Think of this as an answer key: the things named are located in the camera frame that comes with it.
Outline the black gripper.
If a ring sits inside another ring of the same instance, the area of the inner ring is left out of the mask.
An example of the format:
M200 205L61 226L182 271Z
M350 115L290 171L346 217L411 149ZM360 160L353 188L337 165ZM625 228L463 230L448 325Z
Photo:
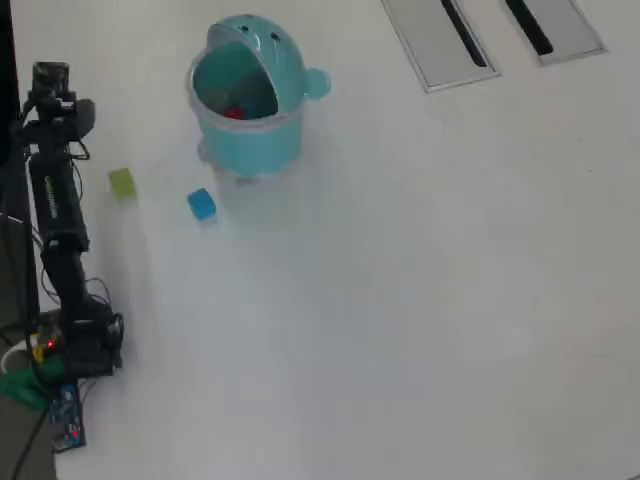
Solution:
M38 144L50 138L55 143L82 141L94 128L96 105L80 99L65 106L55 99L26 102L12 126L12 135L22 145Z

